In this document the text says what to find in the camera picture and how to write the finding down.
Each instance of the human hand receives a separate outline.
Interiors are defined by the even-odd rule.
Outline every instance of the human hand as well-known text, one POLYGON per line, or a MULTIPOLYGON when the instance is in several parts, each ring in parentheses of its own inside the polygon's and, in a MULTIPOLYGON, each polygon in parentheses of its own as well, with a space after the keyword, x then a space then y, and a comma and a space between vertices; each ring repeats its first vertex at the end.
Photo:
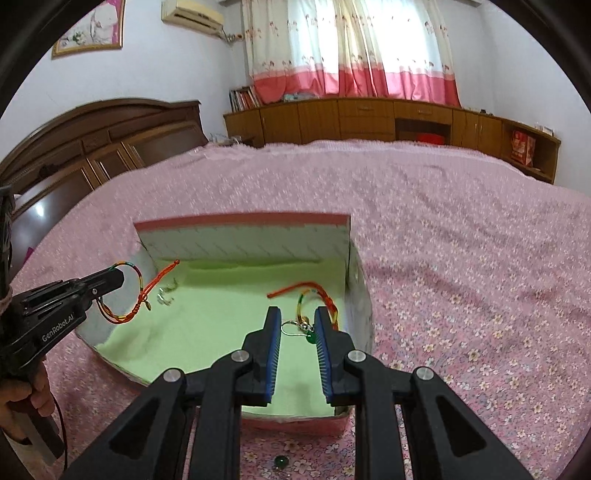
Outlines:
POLYGON ((7 403, 10 401, 24 400, 31 396, 31 404, 37 409, 39 415, 48 417, 56 407, 49 388, 47 370, 45 365, 40 363, 39 369, 33 380, 33 386, 18 380, 0 381, 0 429, 8 436, 18 442, 23 441, 26 435, 15 421, 12 411, 7 403))

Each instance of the framed picture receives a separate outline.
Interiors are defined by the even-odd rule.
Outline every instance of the framed picture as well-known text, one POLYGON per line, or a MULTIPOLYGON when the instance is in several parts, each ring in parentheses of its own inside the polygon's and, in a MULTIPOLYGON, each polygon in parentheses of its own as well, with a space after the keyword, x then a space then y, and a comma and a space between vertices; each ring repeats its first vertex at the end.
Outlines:
POLYGON ((125 0, 105 0, 62 35, 53 45, 51 58, 122 48, 124 10, 125 0))

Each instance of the cardboard box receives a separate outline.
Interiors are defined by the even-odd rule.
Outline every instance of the cardboard box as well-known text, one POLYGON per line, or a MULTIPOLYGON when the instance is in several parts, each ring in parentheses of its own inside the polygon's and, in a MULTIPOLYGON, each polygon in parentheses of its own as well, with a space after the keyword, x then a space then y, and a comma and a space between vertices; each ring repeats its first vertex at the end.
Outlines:
POLYGON ((527 167, 531 167, 534 161, 535 138, 515 130, 513 132, 512 146, 511 158, 527 167))
MULTIPOLYGON (((167 294, 174 301, 159 304, 155 288, 149 297, 152 311, 142 307, 136 318, 120 326, 107 322, 93 306, 77 330, 132 380, 148 384, 167 368, 188 373, 209 367, 262 326, 268 306, 278 306, 283 320, 294 319, 301 290, 271 300, 267 293, 301 281, 324 287, 339 309, 339 327, 350 333, 356 348, 371 353, 371 300, 348 215, 233 213, 160 219, 135 227, 142 247, 130 261, 146 282, 170 261, 180 260, 159 285, 177 280, 178 290, 167 294)), ((125 274, 123 287, 105 296, 105 303, 122 314, 130 311, 138 294, 131 269, 125 274)), ((320 305, 320 299, 310 297, 304 315, 313 322, 320 305)), ((267 408, 243 408, 247 426, 322 435, 341 434, 348 414, 326 405, 316 347, 304 337, 285 335, 273 402, 267 408)))

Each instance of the pink white curtain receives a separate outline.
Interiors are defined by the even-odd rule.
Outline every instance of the pink white curtain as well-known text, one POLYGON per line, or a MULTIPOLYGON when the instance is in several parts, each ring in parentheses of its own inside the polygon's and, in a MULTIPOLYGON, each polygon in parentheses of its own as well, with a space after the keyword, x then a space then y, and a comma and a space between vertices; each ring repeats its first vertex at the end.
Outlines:
POLYGON ((286 93, 459 106, 436 0, 243 0, 246 52, 265 103, 286 93))

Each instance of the pink bedspread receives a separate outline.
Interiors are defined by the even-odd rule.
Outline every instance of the pink bedspread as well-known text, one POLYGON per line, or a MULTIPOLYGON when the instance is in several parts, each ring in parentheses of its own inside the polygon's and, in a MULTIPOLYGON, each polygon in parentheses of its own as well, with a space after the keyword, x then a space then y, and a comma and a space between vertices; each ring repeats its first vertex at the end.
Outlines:
MULTIPOLYGON (((406 371, 433 367, 535 478, 556 478, 590 423, 591 203, 499 160, 377 142, 193 151, 82 200, 13 285, 19 292, 129 258, 137 220, 287 209, 350 213, 373 300, 374 355, 406 371)), ((73 459, 139 387, 74 334, 47 362, 73 459)), ((339 439, 243 432, 241 478, 272 478, 279 454, 294 480, 350 478, 354 431, 351 422, 339 439)))

